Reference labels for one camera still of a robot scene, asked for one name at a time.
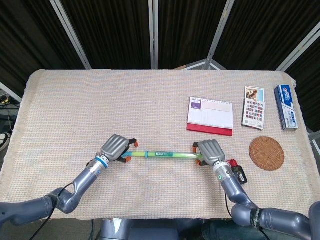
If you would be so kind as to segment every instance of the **table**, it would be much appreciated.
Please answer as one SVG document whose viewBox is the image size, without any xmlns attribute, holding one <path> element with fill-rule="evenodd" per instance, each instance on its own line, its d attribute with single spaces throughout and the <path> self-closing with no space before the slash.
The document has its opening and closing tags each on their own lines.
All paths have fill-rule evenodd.
<svg viewBox="0 0 320 240">
<path fill-rule="evenodd" d="M 0 173 L 0 202 L 22 202 L 63 187 L 114 133 L 139 141 L 140 151 L 190 152 L 217 139 L 236 159 L 244 189 L 261 208 L 308 215 L 320 200 L 320 177 L 295 92 L 299 129 L 284 132 L 274 96 L 294 80 L 283 72 L 217 70 L 39 70 L 29 79 Z M 241 126 L 245 86 L 265 89 L 265 129 Z M 233 103 L 233 136 L 186 130 L 189 97 Z M 250 159 L 253 139 L 277 140 L 283 166 L 264 171 Z M 113 162 L 71 214 L 53 218 L 228 218 L 212 168 L 193 160 L 133 158 Z"/>
</svg>

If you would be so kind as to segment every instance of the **robot finger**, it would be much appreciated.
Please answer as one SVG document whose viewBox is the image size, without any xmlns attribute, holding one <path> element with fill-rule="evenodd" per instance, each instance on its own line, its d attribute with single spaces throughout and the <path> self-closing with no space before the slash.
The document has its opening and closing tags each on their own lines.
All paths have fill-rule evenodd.
<svg viewBox="0 0 320 240">
<path fill-rule="evenodd" d="M 129 145 L 134 144 L 134 146 L 137 148 L 139 146 L 137 139 L 132 138 L 129 140 Z"/>
<path fill-rule="evenodd" d="M 125 164 L 125 163 L 128 163 L 128 162 L 131 161 L 131 157 L 130 157 L 130 156 L 127 156 L 127 157 L 123 158 L 123 157 L 120 156 L 116 161 L 119 161 L 119 162 Z"/>
<path fill-rule="evenodd" d="M 208 165 L 206 163 L 206 161 L 200 161 L 199 159 L 195 160 L 195 163 L 200 167 L 204 167 L 204 166 Z"/>
<path fill-rule="evenodd" d="M 195 141 L 192 145 L 192 152 L 195 154 L 197 152 L 198 143 Z"/>
</svg>

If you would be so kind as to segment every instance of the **brown round coaster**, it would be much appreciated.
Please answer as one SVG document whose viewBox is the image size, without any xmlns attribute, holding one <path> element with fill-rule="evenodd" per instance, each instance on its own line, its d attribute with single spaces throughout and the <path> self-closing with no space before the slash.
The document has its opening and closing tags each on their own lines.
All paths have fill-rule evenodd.
<svg viewBox="0 0 320 240">
<path fill-rule="evenodd" d="M 281 168 L 285 161 L 285 153 L 280 144 L 267 136 L 254 139 L 250 144 L 249 153 L 255 165 L 267 171 Z"/>
</svg>

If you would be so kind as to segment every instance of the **white toothpaste box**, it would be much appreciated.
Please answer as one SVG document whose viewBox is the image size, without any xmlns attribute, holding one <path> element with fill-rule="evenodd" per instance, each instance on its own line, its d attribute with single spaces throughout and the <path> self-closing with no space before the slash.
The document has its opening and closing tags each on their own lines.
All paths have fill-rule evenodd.
<svg viewBox="0 0 320 240">
<path fill-rule="evenodd" d="M 298 122 L 289 85 L 279 85 L 274 89 L 283 130 L 298 129 Z"/>
</svg>

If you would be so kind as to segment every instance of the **green plastic stick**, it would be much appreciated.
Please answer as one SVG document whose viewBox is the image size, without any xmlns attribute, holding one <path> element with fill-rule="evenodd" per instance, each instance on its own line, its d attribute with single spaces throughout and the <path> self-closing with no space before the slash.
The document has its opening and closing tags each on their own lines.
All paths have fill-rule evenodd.
<svg viewBox="0 0 320 240">
<path fill-rule="evenodd" d="M 200 153 L 172 151 L 127 151 L 122 157 L 202 159 Z"/>
</svg>

